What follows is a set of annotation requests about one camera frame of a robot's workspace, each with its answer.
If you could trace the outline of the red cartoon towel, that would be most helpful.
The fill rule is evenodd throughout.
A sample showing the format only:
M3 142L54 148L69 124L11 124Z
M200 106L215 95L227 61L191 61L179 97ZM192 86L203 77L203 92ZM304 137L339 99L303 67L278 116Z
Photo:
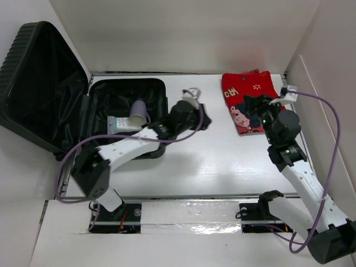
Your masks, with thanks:
M253 70L244 73L225 73L221 86L238 134L241 136L264 132L258 114L252 114L249 108L264 104L265 100L277 98L270 72Z

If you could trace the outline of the black hard-shell suitcase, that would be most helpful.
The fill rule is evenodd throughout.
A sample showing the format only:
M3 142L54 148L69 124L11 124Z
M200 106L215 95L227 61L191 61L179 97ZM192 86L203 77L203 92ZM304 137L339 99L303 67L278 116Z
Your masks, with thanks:
M160 79L90 85L65 39L46 21L21 26L1 67L2 126L57 160L80 141L106 134L107 118L128 117L137 100L145 103L152 121L168 113Z

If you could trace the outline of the purple ceramic mug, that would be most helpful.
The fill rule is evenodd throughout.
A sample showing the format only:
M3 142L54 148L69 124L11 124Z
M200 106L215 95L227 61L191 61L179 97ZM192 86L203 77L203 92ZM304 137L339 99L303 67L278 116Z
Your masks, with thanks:
M147 112L146 104L144 101L136 100L132 104L128 119L135 126L143 126L147 123L151 123L151 119Z

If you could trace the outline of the cotton pads plastic pouch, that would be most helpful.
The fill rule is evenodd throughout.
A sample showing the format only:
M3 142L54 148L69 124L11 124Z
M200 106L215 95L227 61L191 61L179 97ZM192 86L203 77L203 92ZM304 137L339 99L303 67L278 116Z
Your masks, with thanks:
M139 132L141 130L142 127L133 125L128 117L107 117L107 133L109 135L124 132Z

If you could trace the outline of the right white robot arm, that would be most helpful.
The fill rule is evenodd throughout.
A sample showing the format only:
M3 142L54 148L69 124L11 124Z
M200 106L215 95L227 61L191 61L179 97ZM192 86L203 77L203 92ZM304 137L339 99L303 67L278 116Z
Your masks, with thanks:
M296 142L301 132L298 115L283 109L283 105L296 100L295 94L271 98L244 96L245 111L257 115L269 141L271 162L291 183L309 211L295 207L277 190L259 197L257 212L264 219L272 216L291 227L320 264L339 259L355 252L355 222L339 209L327 194L313 172L306 154Z

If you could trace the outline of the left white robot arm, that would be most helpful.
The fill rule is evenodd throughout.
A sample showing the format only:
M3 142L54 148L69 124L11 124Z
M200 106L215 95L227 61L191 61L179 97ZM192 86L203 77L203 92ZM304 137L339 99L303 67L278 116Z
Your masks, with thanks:
M125 202L110 188L111 172L143 154L177 142L178 135L187 130L204 131L210 124L204 105L195 100L180 100L166 116L138 133L108 145L83 149L75 159L71 175L100 213L109 220L119 220L123 217Z

